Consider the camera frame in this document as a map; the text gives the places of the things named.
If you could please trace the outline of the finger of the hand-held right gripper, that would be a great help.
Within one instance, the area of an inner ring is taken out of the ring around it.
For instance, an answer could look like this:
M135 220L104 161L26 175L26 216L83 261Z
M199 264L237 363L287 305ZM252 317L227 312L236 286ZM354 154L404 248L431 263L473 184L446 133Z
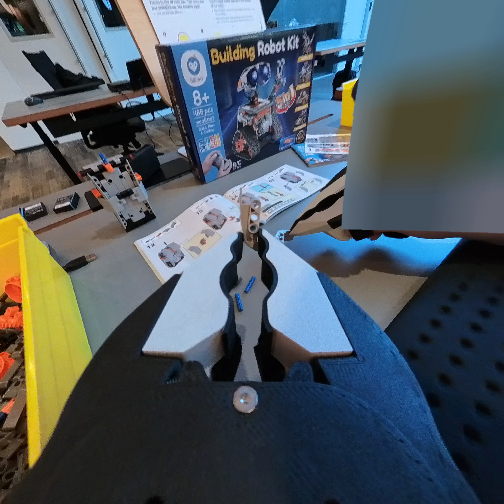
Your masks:
M317 212L329 209L331 206L343 206L346 171L342 169L337 173L306 208L314 208L313 212Z
M314 208L306 208L293 223L289 230L292 237L325 233L339 241L351 240L349 231L342 229L342 206L331 206L323 211L313 212Z

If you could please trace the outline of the grey curved panel brick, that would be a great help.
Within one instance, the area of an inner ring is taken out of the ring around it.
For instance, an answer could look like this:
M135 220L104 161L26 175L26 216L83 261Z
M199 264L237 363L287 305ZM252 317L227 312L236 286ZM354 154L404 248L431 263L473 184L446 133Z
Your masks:
M259 251L258 232L261 228L261 201L251 196L244 196L239 192L240 224L243 242L254 251Z

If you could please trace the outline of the yellow plastic bin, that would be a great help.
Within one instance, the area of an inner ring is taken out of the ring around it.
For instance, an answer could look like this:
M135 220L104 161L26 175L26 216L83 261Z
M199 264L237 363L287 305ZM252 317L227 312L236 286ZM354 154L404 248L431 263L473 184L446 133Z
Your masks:
M21 280L28 464L33 467L92 352L70 276L20 215L1 219L1 292L15 276Z
M354 120L355 101L359 79L343 83L341 125L351 128Z

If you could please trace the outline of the pile of assorted bricks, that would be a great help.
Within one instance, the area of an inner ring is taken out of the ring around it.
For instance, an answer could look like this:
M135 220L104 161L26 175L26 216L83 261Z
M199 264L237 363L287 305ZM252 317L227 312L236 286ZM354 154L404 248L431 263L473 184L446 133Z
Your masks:
M27 391L22 283L8 278L1 293L1 487L28 466Z

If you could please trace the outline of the office desk with black legs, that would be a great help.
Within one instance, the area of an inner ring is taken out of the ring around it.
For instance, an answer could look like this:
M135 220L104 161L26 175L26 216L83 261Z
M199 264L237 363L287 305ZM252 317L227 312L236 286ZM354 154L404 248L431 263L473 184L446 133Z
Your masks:
M340 63L345 64L345 69L351 69L353 61L363 56L365 45L366 38L318 41L315 73L335 73Z
M25 128L30 125L72 184L79 185L82 180L40 124L46 124L50 120L55 122L55 131L49 131L54 138L58 138L140 117L171 106L169 99L154 99L155 94L161 94L155 86L113 93L106 85L101 85L95 90L50 98L42 104L27 105L23 100L9 102L4 107L2 122L6 127Z

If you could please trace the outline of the blue cover booklet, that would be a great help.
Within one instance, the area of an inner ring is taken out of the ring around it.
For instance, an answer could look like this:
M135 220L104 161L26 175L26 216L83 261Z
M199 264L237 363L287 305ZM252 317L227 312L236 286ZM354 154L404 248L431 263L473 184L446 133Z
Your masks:
M305 144L295 144L291 148L308 167L317 164L343 162L348 159L348 154L305 153Z

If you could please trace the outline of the open instruction booklet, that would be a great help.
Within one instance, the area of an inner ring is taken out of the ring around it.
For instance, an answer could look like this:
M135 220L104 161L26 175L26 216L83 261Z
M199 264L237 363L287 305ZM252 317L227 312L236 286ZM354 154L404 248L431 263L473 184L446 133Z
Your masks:
M224 195L211 194L134 245L161 283L202 257L219 241L242 230L242 203L261 202L260 223L321 190L329 180L311 171L282 165L255 180L235 186Z

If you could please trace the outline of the black backpack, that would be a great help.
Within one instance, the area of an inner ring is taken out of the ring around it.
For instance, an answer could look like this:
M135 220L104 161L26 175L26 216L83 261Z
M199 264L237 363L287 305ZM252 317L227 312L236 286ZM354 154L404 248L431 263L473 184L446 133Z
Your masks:
M341 70L335 73L334 79L332 81L332 97L333 101L342 101L343 85L356 78L355 71L345 71Z

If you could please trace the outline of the partly built robot model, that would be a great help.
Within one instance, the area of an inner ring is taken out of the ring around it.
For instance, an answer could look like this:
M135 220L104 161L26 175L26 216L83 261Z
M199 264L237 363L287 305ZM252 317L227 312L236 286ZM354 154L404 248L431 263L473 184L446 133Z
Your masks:
M116 156L112 160L101 155L101 162L89 164L77 173L80 180L92 181L95 197L105 210L115 215L125 232L156 218L134 162L134 154Z

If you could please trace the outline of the blue robot kit box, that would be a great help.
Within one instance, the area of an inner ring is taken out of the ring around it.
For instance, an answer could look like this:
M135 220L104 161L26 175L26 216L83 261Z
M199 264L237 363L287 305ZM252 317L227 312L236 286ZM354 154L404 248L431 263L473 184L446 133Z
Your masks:
M317 41L307 25L156 46L196 179L305 143Z

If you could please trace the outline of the small black battery pack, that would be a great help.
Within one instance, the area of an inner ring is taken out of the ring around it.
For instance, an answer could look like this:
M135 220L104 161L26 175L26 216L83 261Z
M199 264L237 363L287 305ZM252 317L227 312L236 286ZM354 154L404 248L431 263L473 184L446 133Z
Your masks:
M80 202L80 195L77 192L73 192L70 195L58 198L53 206L53 212L55 214L65 213L74 211L78 208Z
M19 207L19 214L26 222L32 222L48 215L47 207L43 202Z

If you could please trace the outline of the wooden poster board stand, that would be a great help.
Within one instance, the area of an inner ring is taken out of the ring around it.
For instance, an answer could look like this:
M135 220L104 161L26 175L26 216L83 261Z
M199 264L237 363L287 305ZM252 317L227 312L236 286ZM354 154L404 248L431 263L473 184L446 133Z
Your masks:
M257 33L267 28L261 1L115 1L163 102L171 108L158 45Z

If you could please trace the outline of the black laptop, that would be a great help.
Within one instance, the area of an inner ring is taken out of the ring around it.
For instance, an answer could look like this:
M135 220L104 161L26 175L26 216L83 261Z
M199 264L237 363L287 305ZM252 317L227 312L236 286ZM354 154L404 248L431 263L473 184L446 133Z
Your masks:
M130 88L133 91L153 86L153 81L142 58L125 62Z

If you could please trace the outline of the black keyboard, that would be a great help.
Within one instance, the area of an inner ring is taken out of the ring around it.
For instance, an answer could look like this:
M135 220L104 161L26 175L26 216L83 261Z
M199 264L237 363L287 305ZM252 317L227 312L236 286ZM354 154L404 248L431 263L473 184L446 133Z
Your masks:
M72 94L79 94L87 91L93 91L97 90L101 85L104 85L105 82L103 80L98 80L98 81L93 81L91 83L87 84L82 84L82 85L76 85L76 86L70 86L70 87L65 87L53 91L48 91L48 92L43 92L43 93L35 93L30 95L31 98L35 99L42 99L42 100L47 100L47 99L53 99L53 98L58 98L58 97L63 97L63 96L69 96Z

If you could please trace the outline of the black office chair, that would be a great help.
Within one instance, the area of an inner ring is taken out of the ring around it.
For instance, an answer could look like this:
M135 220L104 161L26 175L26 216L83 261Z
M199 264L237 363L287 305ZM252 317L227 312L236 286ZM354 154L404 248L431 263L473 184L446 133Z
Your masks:
M22 53L53 90L103 80L96 76L89 77L82 73L73 73L60 64L54 63L44 51L35 53L22 51ZM141 148L142 145L136 139L136 135L146 130L145 122L139 117L119 120L118 114L122 110L122 106L115 103L73 112L78 125L85 122L85 128L80 129L85 146L92 150L107 146L122 147L123 154L129 154L132 149Z

